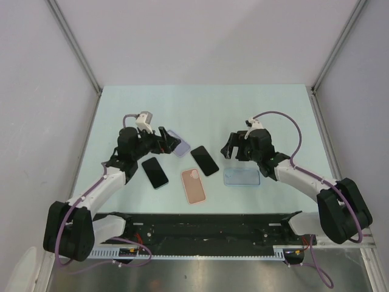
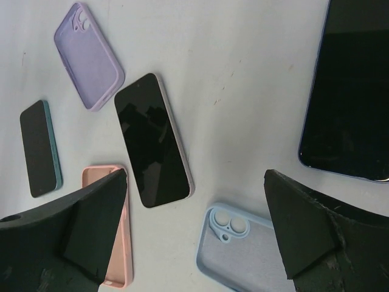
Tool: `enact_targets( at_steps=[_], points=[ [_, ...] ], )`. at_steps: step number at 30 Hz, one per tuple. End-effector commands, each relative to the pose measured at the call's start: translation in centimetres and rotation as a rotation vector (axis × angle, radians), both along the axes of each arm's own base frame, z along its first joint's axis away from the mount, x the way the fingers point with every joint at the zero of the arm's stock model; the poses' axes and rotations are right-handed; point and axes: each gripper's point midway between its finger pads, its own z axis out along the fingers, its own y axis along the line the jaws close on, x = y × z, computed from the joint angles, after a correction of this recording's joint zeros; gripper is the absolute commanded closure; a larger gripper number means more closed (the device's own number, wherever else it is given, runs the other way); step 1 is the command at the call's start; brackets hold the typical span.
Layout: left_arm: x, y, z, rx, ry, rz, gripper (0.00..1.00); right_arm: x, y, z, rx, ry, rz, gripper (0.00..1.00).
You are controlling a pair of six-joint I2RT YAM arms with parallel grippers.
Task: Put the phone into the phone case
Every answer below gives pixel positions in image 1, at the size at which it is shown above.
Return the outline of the blue phone case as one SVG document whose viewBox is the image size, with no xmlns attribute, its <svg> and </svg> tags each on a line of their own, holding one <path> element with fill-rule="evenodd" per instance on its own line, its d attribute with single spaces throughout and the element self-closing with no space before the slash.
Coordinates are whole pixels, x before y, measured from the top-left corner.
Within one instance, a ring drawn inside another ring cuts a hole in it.
<svg viewBox="0 0 389 292">
<path fill-rule="evenodd" d="M 256 187 L 260 185 L 260 173 L 256 169 L 225 169 L 224 184 Z"/>
</svg>

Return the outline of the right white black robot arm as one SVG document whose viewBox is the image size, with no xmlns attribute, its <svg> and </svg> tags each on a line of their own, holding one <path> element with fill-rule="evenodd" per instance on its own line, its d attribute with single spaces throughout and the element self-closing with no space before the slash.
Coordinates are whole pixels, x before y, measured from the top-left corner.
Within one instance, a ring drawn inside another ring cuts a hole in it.
<svg viewBox="0 0 389 292">
<path fill-rule="evenodd" d="M 317 212 L 298 211 L 286 220 L 280 229 L 285 243 L 294 244 L 302 235 L 327 236 L 337 244 L 362 241 L 362 231 L 373 218 L 352 179 L 328 179 L 292 165 L 288 155 L 275 151 L 265 129 L 231 133 L 221 154 L 231 159 L 235 148 L 235 159 L 255 162 L 264 177 L 289 185 L 317 203 Z"/>
</svg>

